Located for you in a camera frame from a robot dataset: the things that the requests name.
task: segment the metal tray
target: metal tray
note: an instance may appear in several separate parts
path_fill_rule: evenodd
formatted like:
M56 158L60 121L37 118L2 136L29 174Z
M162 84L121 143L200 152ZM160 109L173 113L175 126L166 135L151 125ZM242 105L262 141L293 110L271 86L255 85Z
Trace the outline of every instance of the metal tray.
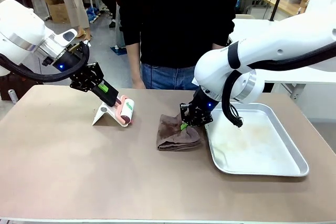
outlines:
M213 161L229 174L303 177L309 167L273 110L261 103L233 103L244 125L225 118L221 104L206 125Z

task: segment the brown towel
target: brown towel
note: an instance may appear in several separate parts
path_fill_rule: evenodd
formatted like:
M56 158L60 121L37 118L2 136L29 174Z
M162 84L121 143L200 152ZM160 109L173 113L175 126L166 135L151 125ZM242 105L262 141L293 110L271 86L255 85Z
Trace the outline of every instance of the brown towel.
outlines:
M161 115L156 146L159 151L184 151L201 144L198 132L188 126L181 131L181 115L176 117Z

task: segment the shoe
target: shoe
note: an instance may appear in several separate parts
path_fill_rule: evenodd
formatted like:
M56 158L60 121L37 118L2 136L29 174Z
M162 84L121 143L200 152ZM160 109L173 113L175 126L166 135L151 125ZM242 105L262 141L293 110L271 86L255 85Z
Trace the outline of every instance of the shoe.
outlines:
M116 23L114 21L111 22L111 24L109 25L110 28L115 28L115 25Z

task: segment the robotic arm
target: robotic arm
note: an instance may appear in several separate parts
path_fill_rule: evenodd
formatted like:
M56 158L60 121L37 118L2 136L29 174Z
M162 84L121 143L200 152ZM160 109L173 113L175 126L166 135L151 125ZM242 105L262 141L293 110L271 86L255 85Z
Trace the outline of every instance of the robotic arm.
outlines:
M89 48L84 43L70 43L77 35L73 29L56 35L44 22L14 0L0 3L0 76L10 71L38 82L55 82L70 78L70 87L91 90L108 106L120 103L118 91L104 80L99 64L88 64ZM51 65L61 73L36 74L18 66L31 55Z
M237 127L243 122L230 99L255 101L264 80L255 69L285 71L311 66L336 71L336 7L274 22L256 37L238 41L224 49L212 50L195 68L199 89L189 104L180 104L182 120L193 125L212 121L211 111L222 102L225 116Z

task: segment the person's hand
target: person's hand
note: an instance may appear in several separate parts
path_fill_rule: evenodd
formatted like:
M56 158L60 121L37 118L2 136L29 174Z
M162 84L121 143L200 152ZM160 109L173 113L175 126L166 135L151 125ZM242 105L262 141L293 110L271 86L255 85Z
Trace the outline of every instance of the person's hand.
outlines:
M143 83L143 81L140 79L138 81L133 81L133 88L134 89L146 89L146 86Z

